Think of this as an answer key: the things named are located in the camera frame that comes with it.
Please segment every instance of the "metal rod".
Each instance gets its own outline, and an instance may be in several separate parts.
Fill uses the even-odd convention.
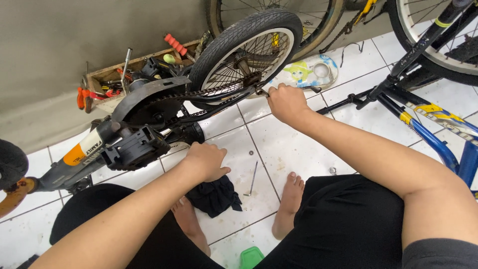
[[[126,87],[124,86],[124,76],[126,75],[126,70],[128,69],[128,63],[130,62],[130,57],[131,57],[131,52],[133,50],[131,48],[128,48],[128,52],[126,54],[126,61],[125,61],[125,64],[124,64],[124,68],[123,68],[123,74],[121,75],[121,86],[123,87],[123,92],[125,95],[128,94],[128,92],[126,91]]]
[[[259,161],[256,161],[256,168],[254,168],[254,175],[252,175],[252,183],[250,184],[250,191],[249,194],[244,193],[245,196],[250,196],[252,194],[252,186],[254,186],[254,178],[256,177],[256,171],[257,171],[257,164]]]

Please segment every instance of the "black pedal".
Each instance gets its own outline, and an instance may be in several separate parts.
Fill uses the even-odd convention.
[[[133,135],[106,148],[101,156],[111,170],[134,171],[156,161],[170,149],[159,132],[145,125]]]

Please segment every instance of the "foot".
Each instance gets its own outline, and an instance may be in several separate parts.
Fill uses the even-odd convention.
[[[211,256],[211,249],[206,241],[199,221],[197,221],[196,213],[191,202],[183,196],[176,204],[171,208],[174,217],[181,227],[181,230],[199,249],[201,249],[208,257]]]
[[[287,182],[282,192],[281,205],[275,215],[272,225],[272,234],[277,240],[282,240],[294,229],[295,213],[299,210],[305,183],[300,176],[291,172],[287,176]]]

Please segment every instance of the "white tile floor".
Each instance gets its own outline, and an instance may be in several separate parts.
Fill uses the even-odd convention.
[[[326,54],[340,65],[342,48]],[[386,66],[403,54],[393,33],[366,40],[361,54],[356,46],[347,47],[343,67],[333,87],[317,95],[307,93],[308,105],[318,110],[343,100],[350,93],[373,87],[388,74]],[[414,93],[478,125],[478,93],[473,87],[443,79]],[[420,137],[377,102],[360,111],[352,105],[345,106],[327,116],[438,159]],[[419,120],[439,139],[446,140],[457,158],[461,157],[463,139],[436,124],[431,125],[423,117]],[[331,166],[337,168],[338,174],[355,172],[320,144],[275,119],[264,98],[244,100],[200,125],[208,143],[229,150],[223,164],[232,168],[229,178],[243,202],[243,212],[228,209],[214,219],[196,210],[207,241],[211,244],[212,258],[225,268],[238,268],[240,253],[249,247],[257,246],[267,255],[279,243],[271,234],[271,226],[279,207],[285,177],[290,171],[296,171],[304,179],[329,175]],[[60,159],[85,135],[86,132],[30,154],[27,175],[43,175],[49,169],[51,160]],[[252,156],[249,155],[251,150],[254,152]],[[161,160],[135,172],[122,173],[102,168],[93,173],[93,181],[138,189],[173,167],[186,152],[186,147],[177,146]],[[260,165],[253,194],[250,197],[242,196],[242,193],[249,191],[256,160]],[[473,189],[478,189],[478,180]],[[13,213],[0,219],[3,237],[0,242],[0,267],[16,268],[33,254],[42,254],[48,249],[55,216],[69,197],[65,191],[35,193],[27,196]]]

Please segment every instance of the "red handle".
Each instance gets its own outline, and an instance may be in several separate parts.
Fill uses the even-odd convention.
[[[171,45],[171,47],[175,48],[181,56],[184,56],[187,52],[187,48],[185,48],[183,45],[179,44],[179,41],[177,41],[171,34],[167,34],[164,37],[164,40]]]

